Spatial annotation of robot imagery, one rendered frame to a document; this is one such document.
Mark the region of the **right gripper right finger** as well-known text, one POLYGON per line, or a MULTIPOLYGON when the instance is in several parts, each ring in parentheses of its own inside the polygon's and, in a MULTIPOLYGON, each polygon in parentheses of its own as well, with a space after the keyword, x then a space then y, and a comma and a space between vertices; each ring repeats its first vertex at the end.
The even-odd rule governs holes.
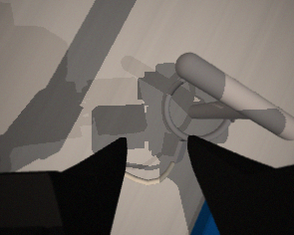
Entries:
POLYGON ((294 164, 275 168, 196 135, 187 151, 220 235, 294 235, 294 164))

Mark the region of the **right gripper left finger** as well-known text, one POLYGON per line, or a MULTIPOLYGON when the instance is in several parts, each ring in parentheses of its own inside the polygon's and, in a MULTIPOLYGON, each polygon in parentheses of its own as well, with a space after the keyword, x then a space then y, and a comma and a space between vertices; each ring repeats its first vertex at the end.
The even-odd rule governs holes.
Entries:
POLYGON ((120 137, 65 173, 0 172, 0 228, 43 226, 51 235, 111 235, 127 154, 127 138, 120 137))

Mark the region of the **blue square tray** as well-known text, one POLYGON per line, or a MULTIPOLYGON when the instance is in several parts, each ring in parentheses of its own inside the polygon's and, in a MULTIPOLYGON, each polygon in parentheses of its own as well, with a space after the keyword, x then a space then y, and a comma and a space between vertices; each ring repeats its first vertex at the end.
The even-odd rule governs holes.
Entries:
POLYGON ((206 201, 202 205, 190 235, 220 235, 206 201))

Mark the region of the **white rounded cylinder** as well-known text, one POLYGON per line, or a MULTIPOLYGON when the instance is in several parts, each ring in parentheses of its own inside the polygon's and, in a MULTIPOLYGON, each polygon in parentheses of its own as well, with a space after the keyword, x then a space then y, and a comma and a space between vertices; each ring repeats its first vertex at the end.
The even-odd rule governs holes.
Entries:
POLYGON ((218 101, 285 140, 294 140, 294 117, 194 53, 175 63, 176 73, 218 101))

